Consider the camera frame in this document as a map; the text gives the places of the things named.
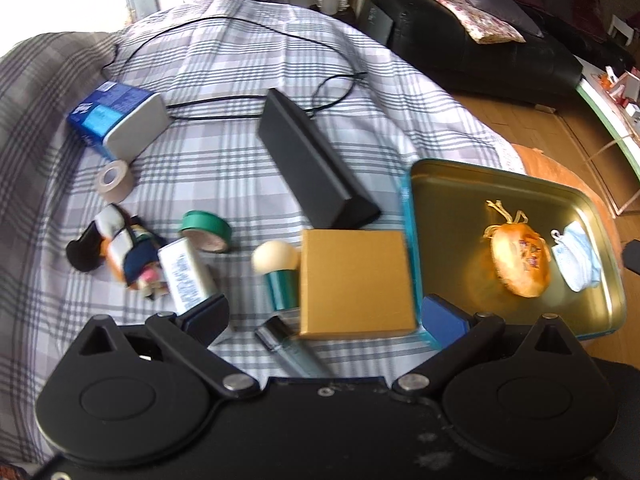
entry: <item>floral pillow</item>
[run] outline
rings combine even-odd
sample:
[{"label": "floral pillow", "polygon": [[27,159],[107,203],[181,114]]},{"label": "floral pillow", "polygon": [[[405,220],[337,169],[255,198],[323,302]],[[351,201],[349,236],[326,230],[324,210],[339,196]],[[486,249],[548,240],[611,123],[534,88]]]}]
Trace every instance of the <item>floral pillow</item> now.
[{"label": "floral pillow", "polygon": [[449,9],[465,28],[471,39],[479,44],[525,43],[520,33],[509,23],[505,23],[484,10],[476,9],[466,0],[436,0]]}]

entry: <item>gold tray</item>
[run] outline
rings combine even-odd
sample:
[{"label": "gold tray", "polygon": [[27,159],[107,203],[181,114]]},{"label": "gold tray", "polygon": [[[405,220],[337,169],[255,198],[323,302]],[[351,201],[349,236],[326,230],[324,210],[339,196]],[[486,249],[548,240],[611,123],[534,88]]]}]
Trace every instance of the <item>gold tray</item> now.
[{"label": "gold tray", "polygon": [[[508,171],[436,159],[416,162],[410,182],[424,296],[435,293],[470,314],[494,312],[511,324],[532,324],[553,312],[581,339],[622,326],[626,301],[620,272],[597,209],[584,193]],[[514,216],[518,209],[524,211],[549,249],[556,244],[552,229],[562,233],[579,220],[602,262],[600,284],[573,292],[552,257],[551,282],[539,298],[510,293],[495,273],[489,240],[482,238],[487,226],[505,220],[486,200],[502,200]]]}]

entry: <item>black pivot disc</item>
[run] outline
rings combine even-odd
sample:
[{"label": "black pivot disc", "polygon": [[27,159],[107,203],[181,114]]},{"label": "black pivot disc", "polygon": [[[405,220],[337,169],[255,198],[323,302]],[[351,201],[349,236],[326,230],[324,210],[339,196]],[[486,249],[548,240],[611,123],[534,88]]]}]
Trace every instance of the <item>black pivot disc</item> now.
[{"label": "black pivot disc", "polygon": [[94,353],[88,341],[91,354],[68,352],[36,402],[53,447],[76,462],[126,466],[165,456],[197,434],[210,407],[199,378],[132,351]]},{"label": "black pivot disc", "polygon": [[508,467],[553,466],[585,456],[617,417],[611,390],[585,363],[534,351],[462,372],[442,397],[457,440]]}]

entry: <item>blue cloth item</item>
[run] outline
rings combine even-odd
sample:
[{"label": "blue cloth item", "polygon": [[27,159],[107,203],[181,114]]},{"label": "blue cloth item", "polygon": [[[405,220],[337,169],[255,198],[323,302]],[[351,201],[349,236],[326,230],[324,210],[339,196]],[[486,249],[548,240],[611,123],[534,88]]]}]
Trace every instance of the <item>blue cloth item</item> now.
[{"label": "blue cloth item", "polygon": [[148,264],[158,261],[158,244],[153,239],[146,238],[137,242],[127,253],[127,256],[124,257],[122,271],[127,286],[130,286],[140,277],[140,274]]},{"label": "blue cloth item", "polygon": [[446,348],[469,332],[473,319],[437,294],[430,294],[422,300],[420,318],[424,329],[442,348]]},{"label": "blue cloth item", "polygon": [[551,236],[558,243],[551,251],[569,288],[579,292],[588,286],[597,286],[602,265],[580,222],[571,222],[562,235],[553,230]]}]

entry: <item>blue box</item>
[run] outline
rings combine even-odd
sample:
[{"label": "blue box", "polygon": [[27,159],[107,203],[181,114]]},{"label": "blue box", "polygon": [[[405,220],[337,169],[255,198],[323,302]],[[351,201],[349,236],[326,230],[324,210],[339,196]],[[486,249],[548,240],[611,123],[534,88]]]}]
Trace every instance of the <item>blue box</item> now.
[{"label": "blue box", "polygon": [[87,146],[127,164],[171,122],[160,94],[113,81],[98,86],[66,120]]}]

